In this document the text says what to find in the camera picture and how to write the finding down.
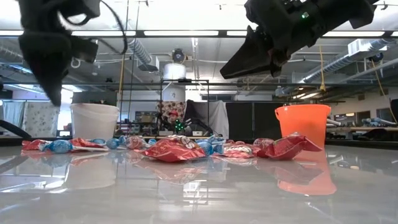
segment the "green light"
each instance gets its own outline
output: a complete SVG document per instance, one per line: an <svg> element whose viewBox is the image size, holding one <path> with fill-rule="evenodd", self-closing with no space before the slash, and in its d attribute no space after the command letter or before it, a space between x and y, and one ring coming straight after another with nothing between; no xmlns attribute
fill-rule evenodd
<svg viewBox="0 0 398 224"><path fill-rule="evenodd" d="M303 18L303 19L306 19L306 18L308 18L310 15L307 13L307 12L304 12L302 15L301 15L301 18Z"/></svg>

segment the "box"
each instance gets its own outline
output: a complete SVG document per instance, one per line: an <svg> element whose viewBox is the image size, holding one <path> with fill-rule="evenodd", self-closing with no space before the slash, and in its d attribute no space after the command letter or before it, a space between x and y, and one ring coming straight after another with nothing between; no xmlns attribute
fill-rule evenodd
<svg viewBox="0 0 398 224"><path fill-rule="evenodd" d="M152 116L151 115L141 115L141 122L151 123Z"/></svg>

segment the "orange bucket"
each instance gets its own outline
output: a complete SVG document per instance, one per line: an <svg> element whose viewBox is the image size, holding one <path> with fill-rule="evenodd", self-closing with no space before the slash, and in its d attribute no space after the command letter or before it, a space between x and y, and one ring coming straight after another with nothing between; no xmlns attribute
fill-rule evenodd
<svg viewBox="0 0 398 224"><path fill-rule="evenodd" d="M292 105L277 108L275 114L283 137L298 132L324 148L330 110L326 105Z"/></svg>

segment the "glossy table surface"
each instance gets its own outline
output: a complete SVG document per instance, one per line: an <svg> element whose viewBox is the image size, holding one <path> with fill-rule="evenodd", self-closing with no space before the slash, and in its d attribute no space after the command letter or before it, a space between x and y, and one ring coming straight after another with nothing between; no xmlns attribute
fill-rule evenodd
<svg viewBox="0 0 398 224"><path fill-rule="evenodd" d="M0 223L398 223L398 151L165 164L0 148Z"/></svg>

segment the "person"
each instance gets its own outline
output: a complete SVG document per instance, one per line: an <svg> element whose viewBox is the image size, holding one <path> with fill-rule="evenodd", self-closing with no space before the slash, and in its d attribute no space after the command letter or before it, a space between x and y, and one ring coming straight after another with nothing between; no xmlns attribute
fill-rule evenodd
<svg viewBox="0 0 398 224"><path fill-rule="evenodd" d="M172 110L169 112L169 121L172 126L175 126L175 122L178 120L178 112L176 110Z"/></svg>

